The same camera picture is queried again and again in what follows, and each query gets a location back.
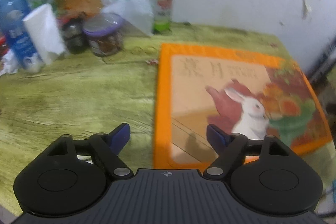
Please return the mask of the orange mooncake box lid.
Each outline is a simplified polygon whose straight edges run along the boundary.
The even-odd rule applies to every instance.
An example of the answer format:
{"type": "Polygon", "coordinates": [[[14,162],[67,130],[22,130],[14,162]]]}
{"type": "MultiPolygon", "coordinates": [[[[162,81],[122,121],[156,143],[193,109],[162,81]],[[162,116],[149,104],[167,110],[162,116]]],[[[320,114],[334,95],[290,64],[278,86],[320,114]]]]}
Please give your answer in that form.
{"type": "Polygon", "coordinates": [[[260,140],[278,137],[299,155],[332,139],[306,76],[291,60],[257,52],[163,44],[153,165],[204,170],[216,159],[207,126],[260,140]]]}

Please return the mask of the purple lidded porridge can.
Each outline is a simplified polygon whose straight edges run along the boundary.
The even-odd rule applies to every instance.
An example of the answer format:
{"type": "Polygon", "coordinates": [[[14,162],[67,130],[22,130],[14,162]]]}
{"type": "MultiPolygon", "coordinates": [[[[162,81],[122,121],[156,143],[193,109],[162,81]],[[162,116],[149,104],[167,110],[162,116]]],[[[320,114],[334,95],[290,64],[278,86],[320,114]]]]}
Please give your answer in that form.
{"type": "Polygon", "coordinates": [[[123,50],[122,27],[124,19],[115,13],[101,13],[87,19],[83,33],[94,55],[106,57],[123,50]]]}

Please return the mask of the white paper roll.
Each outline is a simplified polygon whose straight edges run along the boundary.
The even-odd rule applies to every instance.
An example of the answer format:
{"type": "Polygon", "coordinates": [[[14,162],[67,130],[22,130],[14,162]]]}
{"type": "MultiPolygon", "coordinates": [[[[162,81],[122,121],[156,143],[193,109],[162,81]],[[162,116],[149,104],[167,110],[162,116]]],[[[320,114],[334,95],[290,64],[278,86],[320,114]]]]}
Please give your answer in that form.
{"type": "Polygon", "coordinates": [[[52,64],[66,52],[58,22],[49,3],[31,11],[22,19],[22,22],[46,65],[52,64]]]}

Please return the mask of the dark glass jar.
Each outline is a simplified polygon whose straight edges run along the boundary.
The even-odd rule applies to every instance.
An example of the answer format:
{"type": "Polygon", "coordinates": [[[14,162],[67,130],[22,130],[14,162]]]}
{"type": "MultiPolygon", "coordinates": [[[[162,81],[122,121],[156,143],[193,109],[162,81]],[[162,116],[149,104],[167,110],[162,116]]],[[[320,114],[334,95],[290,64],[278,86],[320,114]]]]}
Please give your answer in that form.
{"type": "Polygon", "coordinates": [[[62,25],[62,37],[67,50],[72,54],[83,53],[88,48],[87,38],[83,33],[83,18],[71,18],[62,25]]]}

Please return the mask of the blue water bottle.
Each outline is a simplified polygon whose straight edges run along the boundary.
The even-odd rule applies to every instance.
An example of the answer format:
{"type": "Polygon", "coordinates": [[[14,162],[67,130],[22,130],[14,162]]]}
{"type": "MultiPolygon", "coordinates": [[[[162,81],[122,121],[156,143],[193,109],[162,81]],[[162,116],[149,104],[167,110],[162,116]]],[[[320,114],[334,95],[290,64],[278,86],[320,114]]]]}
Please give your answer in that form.
{"type": "Polygon", "coordinates": [[[23,24],[29,13],[26,0],[1,0],[1,31],[10,49],[23,69],[38,73],[44,63],[23,24]]]}

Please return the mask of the green Tsingtao beer can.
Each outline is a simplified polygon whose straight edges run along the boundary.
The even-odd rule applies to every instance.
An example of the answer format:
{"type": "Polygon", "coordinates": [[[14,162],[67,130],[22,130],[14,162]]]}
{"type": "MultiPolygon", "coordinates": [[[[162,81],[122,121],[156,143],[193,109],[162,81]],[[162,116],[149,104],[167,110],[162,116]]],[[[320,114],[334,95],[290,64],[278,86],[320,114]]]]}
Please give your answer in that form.
{"type": "Polygon", "coordinates": [[[173,0],[150,0],[153,11],[153,33],[163,34],[170,31],[173,0]]]}

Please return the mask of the translucent white plastic bag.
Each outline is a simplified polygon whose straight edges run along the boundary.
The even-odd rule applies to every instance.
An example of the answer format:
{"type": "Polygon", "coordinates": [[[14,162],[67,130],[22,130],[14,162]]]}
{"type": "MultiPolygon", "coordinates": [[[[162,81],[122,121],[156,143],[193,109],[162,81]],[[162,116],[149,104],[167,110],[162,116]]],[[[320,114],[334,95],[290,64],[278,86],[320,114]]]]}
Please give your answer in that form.
{"type": "Polygon", "coordinates": [[[129,36],[152,36],[154,14],[149,0],[102,0],[102,12],[122,17],[129,36]]]}

